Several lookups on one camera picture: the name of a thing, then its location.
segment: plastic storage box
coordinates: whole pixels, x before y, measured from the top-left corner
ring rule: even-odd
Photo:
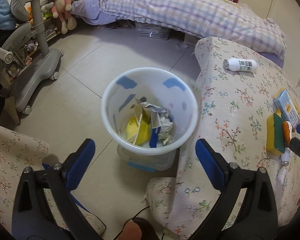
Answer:
[[[167,40],[171,29],[149,23],[135,22],[138,36]]]

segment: tile floor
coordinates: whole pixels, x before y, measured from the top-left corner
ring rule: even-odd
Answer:
[[[30,100],[32,113],[22,115],[18,127],[0,121],[49,143],[50,163],[63,162],[85,138],[95,141],[96,154],[74,195],[106,224],[105,240],[112,240],[127,219],[148,206],[143,197],[151,178],[175,177],[177,160],[171,169],[156,173],[127,166],[101,120],[103,92],[120,73],[143,66],[171,71],[191,85],[200,72],[194,48],[181,49],[177,43],[182,43],[178,36],[162,41],[138,37],[135,30],[100,30],[84,24],[51,45],[65,52],[60,77],[41,82]],[[150,211],[140,216],[161,237],[163,227],[151,218]]]

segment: floral fabric cover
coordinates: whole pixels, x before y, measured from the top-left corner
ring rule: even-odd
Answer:
[[[49,145],[43,141],[0,126],[0,223],[11,233],[13,201],[23,169],[31,166],[42,170],[42,159],[49,154]],[[57,224],[66,229],[49,189],[46,198]],[[104,224],[93,214],[80,208],[92,227],[101,234]]]
[[[196,141],[205,138],[227,162],[236,162],[243,169],[267,169],[279,225],[288,223],[300,197],[300,158],[291,153],[288,173],[281,184],[277,178],[280,158],[266,152],[266,119],[276,111],[273,99],[280,88],[286,88],[300,108],[300,97],[292,82],[272,61],[232,41],[215,37],[199,40],[195,55],[201,67],[194,89],[199,122],[181,147],[177,178],[154,178],[148,184],[146,199],[154,218],[183,240],[208,215],[220,192],[212,187],[195,154]],[[223,60],[231,57],[256,60],[257,72],[225,70]],[[300,139],[297,133],[293,136]],[[233,224],[244,194],[241,190],[225,228]]]

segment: screw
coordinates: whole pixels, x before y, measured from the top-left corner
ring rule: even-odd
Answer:
[[[237,163],[229,163],[231,169],[236,169],[238,167]]]
[[[10,63],[13,60],[12,55],[11,54],[7,54],[6,55],[6,62]]]
[[[264,167],[260,167],[259,171],[263,174],[267,172],[267,170]]]
[[[29,173],[32,170],[31,167],[25,167],[23,173]]]
[[[61,163],[55,163],[54,165],[53,165],[53,169],[54,170],[60,170],[62,168],[62,164]]]

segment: yellow sponge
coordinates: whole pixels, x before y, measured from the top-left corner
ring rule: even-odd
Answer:
[[[267,151],[273,155],[280,156],[285,151],[282,132],[283,119],[277,114],[267,118]]]

